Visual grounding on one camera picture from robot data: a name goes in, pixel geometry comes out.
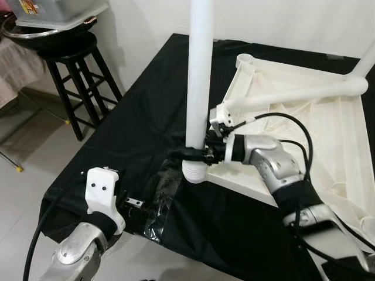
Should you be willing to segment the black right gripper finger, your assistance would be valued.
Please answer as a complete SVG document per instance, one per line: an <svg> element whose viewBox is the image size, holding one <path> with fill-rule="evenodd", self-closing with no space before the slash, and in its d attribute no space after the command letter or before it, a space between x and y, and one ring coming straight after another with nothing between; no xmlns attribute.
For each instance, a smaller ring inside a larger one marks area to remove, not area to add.
<svg viewBox="0 0 375 281"><path fill-rule="evenodd" d="M198 148L173 148L171 158L176 160L187 160L204 162L204 151Z"/></svg>

